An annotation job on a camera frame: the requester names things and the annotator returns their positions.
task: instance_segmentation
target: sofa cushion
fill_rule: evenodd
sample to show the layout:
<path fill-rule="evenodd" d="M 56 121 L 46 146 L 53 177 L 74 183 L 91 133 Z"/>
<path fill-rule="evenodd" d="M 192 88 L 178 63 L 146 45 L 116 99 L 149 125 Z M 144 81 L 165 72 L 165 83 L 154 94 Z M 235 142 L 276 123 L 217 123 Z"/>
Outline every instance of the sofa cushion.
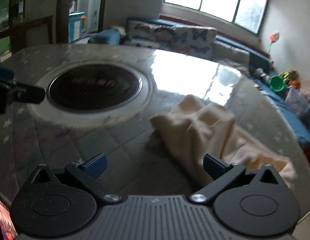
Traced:
<path fill-rule="evenodd" d="M 129 38 L 170 43 L 174 36 L 174 27 L 129 20 L 126 34 Z"/>
<path fill-rule="evenodd" d="M 174 52 L 211 60 L 216 33 L 216 28 L 175 26 L 171 47 Z"/>
<path fill-rule="evenodd" d="M 265 57 L 264 55 L 258 53 L 257 51 L 240 44 L 236 41 L 232 41 L 231 39 L 225 38 L 220 35 L 216 35 L 216 40 L 221 41 L 223 43 L 226 43 L 230 46 L 233 46 L 238 49 L 243 49 L 246 50 L 250 53 L 250 58 L 249 58 L 249 65 L 252 66 L 254 69 L 257 68 L 262 68 L 265 73 L 270 74 L 271 73 L 271 68 L 270 68 L 270 63 L 269 63 L 269 58 Z"/>
<path fill-rule="evenodd" d="M 124 45 L 136 46 L 136 47 L 146 47 L 150 49 L 163 49 L 171 50 L 166 43 L 159 43 L 156 41 L 148 41 L 144 39 L 135 39 L 127 37 L 123 43 Z"/>
<path fill-rule="evenodd" d="M 118 45 L 121 40 L 119 31 L 113 29 L 106 29 L 96 35 L 92 36 L 87 42 L 98 44 Z"/>
<path fill-rule="evenodd" d="M 213 61 L 217 61 L 223 58 L 228 58 L 231 61 L 242 64 L 244 66 L 249 65 L 250 53 L 246 50 L 232 47 L 228 44 L 216 41 L 213 47 Z"/>

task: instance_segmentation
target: ribbed gray panel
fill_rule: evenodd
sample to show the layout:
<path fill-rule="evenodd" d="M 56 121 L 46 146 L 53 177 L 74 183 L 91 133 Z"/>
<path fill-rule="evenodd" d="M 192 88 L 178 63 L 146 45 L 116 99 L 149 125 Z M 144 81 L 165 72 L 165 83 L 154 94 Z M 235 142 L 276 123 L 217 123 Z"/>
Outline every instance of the ribbed gray panel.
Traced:
<path fill-rule="evenodd" d="M 21 235 L 16 240 L 30 240 Z M 105 206 L 96 220 L 63 240 L 248 240 L 221 226 L 211 211 L 183 196 L 128 196 Z M 292 240 L 283 236 L 278 240 Z"/>

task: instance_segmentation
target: plastic bag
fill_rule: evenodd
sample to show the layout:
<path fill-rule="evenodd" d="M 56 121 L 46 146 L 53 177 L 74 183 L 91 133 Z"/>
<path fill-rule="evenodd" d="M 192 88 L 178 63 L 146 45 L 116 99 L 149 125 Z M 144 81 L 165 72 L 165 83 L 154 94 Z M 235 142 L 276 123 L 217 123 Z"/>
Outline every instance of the plastic bag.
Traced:
<path fill-rule="evenodd" d="M 289 89 L 285 103 L 290 106 L 299 119 L 303 118 L 307 112 L 310 111 L 310 104 L 308 101 L 293 87 Z"/>

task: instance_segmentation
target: window frame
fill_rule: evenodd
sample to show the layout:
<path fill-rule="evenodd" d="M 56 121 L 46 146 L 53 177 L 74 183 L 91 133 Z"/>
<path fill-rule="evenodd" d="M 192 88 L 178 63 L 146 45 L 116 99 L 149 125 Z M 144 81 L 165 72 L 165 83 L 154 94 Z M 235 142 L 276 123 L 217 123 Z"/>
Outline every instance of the window frame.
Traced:
<path fill-rule="evenodd" d="M 202 12 L 200 9 L 202 8 L 203 0 L 201 0 L 201 2 L 200 2 L 199 9 L 193 9 L 193 8 L 190 8 L 190 7 L 187 7 L 187 6 L 182 6 L 182 5 L 175 4 L 175 3 L 167 3 L 167 2 L 165 2 L 165 0 L 162 0 L 162 3 L 168 4 L 168 5 L 169 5 L 169 4 L 177 5 L 177 6 L 180 6 L 180 7 L 182 7 L 182 8 L 188 8 L 188 9 L 190 9 L 190 10 L 192 10 L 192 11 L 196 11 L 196 12 L 201 13 L 201 14 L 204 14 L 204 15 L 216 17 L 216 18 L 218 18 L 218 19 L 220 19 L 220 20 L 222 20 L 222 21 L 225 21 L 225 22 L 228 22 L 228 23 L 230 23 L 230 24 L 234 24 L 234 25 L 236 25 L 236 26 L 238 26 L 238 27 L 240 27 L 240 28 L 243 28 L 243 29 L 249 31 L 250 33 L 252 33 L 252 34 L 254 34 L 254 35 L 256 35 L 256 36 L 260 36 L 261 28 L 262 28 L 262 25 L 263 25 L 263 22 L 264 22 L 264 18 L 265 18 L 266 11 L 267 11 L 267 8 L 268 8 L 269 0 L 266 0 L 265 8 L 264 8 L 264 10 L 263 10 L 263 16 L 262 16 L 262 19 L 261 19 L 261 23 L 260 23 L 260 25 L 259 25 L 259 27 L 258 27 L 257 33 L 254 33 L 254 32 L 252 32 L 251 30 L 249 30 L 249 29 L 247 29 L 247 28 L 245 28 L 245 27 L 243 27 L 243 26 L 241 26 L 241 25 L 235 23 L 235 19 L 236 19 L 236 16 L 237 16 L 237 12 L 238 12 L 238 8 L 239 8 L 240 1 L 241 1 L 241 0 L 238 0 L 238 1 L 237 1 L 237 6 L 236 6 L 236 9 L 235 9 L 235 12 L 234 12 L 233 20 L 232 20 L 231 22 L 226 21 L 226 20 L 224 20 L 224 19 L 222 19 L 222 18 L 219 18 L 219 17 L 217 17 L 217 16 L 215 16 L 215 15 Z"/>

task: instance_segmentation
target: green bowl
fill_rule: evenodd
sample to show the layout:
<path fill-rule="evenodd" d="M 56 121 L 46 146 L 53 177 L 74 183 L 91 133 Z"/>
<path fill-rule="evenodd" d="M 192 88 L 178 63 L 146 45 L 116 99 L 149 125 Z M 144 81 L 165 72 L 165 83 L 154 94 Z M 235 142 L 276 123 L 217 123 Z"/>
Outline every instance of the green bowl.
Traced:
<path fill-rule="evenodd" d="M 279 75 L 272 76 L 270 78 L 270 88 L 276 93 L 284 90 L 285 82 L 284 82 L 283 78 Z"/>

